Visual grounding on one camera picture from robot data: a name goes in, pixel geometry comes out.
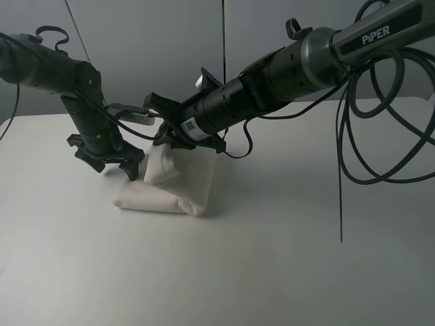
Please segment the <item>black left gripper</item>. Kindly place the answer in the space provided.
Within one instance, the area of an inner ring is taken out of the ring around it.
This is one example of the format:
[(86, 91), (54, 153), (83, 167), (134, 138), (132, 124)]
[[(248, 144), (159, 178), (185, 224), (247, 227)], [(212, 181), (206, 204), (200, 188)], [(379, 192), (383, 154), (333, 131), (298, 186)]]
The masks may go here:
[(143, 150), (121, 140), (121, 150), (116, 150), (111, 139), (102, 135), (84, 137), (71, 134), (67, 138), (71, 147), (76, 147), (75, 157), (83, 161), (98, 173), (105, 168), (105, 163), (120, 163), (119, 169), (124, 171), (130, 181), (137, 179), (139, 164), (144, 159)]

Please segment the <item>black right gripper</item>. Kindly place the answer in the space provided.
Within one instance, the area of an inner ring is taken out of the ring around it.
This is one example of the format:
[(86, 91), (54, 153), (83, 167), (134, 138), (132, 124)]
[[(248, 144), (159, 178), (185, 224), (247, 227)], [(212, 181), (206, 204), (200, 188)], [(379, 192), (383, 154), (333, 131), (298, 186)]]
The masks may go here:
[(226, 142), (220, 136), (206, 132), (191, 113), (183, 117), (181, 103), (152, 92), (145, 97), (143, 108), (154, 110), (164, 120), (153, 140), (154, 146), (169, 144), (171, 149), (204, 147), (216, 153), (225, 152)]

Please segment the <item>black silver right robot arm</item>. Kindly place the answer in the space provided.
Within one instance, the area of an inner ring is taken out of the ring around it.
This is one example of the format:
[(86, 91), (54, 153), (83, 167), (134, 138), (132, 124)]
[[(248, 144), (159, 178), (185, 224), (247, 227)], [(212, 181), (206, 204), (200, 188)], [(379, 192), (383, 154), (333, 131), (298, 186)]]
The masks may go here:
[(347, 73), (373, 56), (386, 56), (432, 37), (434, 2), (386, 2), (341, 31), (303, 29), (295, 19), (288, 20), (286, 27), (290, 45), (263, 56), (225, 84), (202, 70), (196, 82), (198, 92), (182, 103), (154, 93), (146, 96), (144, 107), (163, 119), (153, 144), (224, 152), (221, 131), (280, 110), (297, 98), (339, 86)]

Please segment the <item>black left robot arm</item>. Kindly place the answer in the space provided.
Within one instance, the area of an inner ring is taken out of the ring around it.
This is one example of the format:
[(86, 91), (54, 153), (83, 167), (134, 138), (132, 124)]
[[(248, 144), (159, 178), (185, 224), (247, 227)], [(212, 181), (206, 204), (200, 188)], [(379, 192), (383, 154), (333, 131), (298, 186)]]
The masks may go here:
[(134, 181), (145, 155), (126, 142), (103, 105), (101, 74), (86, 61), (41, 45), (27, 34), (1, 35), (1, 79), (60, 96), (78, 133), (68, 137), (76, 158), (98, 173), (106, 164), (118, 164)]

